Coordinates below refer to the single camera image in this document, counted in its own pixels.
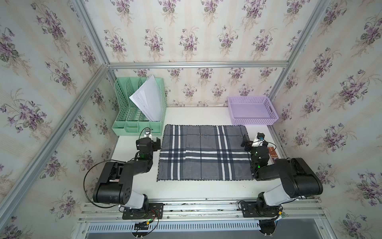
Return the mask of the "grey plaid pillowcase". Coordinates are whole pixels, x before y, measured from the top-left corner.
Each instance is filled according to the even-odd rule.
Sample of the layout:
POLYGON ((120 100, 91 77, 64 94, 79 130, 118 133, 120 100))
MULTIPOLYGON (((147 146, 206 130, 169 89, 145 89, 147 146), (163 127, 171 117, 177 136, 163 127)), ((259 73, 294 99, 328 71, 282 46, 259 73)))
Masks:
POLYGON ((252 180, 251 156, 241 145, 243 125, 172 125, 164 128, 158 181, 252 180))

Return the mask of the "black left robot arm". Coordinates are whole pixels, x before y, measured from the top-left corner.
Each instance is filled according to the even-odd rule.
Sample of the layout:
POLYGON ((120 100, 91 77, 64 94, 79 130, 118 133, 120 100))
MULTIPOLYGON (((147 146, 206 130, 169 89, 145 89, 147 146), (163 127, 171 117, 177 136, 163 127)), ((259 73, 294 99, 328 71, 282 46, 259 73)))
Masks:
POLYGON ((136 147, 138 152, 130 161, 109 161, 105 164, 93 191, 95 203, 148 210, 147 196, 132 189, 133 177, 151 170, 154 152, 161 149, 161 140, 140 138, 136 141, 136 147))

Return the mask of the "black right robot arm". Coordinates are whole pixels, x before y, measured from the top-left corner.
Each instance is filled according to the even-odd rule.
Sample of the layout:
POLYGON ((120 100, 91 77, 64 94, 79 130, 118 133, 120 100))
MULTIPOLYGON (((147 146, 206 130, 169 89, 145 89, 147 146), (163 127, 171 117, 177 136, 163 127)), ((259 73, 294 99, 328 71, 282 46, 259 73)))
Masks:
POLYGON ((241 146, 250 153, 250 170, 256 181, 280 179, 280 185, 258 195, 258 208, 271 208, 289 203, 298 197, 320 195, 323 185, 318 176, 302 158, 281 158, 269 164, 270 150, 263 133, 258 133, 257 140, 252 141, 247 135, 241 146))

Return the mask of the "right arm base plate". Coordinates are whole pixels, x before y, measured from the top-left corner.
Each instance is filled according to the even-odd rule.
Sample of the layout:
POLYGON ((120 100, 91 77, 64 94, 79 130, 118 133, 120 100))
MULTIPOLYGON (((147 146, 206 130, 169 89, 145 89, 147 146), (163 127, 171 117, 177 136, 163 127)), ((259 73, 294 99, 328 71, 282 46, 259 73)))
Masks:
POLYGON ((277 218, 282 214, 283 207, 268 206, 265 203, 239 201, 238 208, 244 218, 277 218))

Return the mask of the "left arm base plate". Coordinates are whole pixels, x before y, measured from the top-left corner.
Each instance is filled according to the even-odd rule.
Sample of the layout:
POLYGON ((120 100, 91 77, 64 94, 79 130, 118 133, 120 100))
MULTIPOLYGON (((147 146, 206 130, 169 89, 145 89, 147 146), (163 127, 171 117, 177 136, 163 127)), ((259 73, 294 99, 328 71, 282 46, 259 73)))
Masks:
POLYGON ((129 209, 125 208, 122 214, 123 220, 135 219, 162 219, 163 217, 163 203, 149 203, 144 205, 142 209, 129 209))

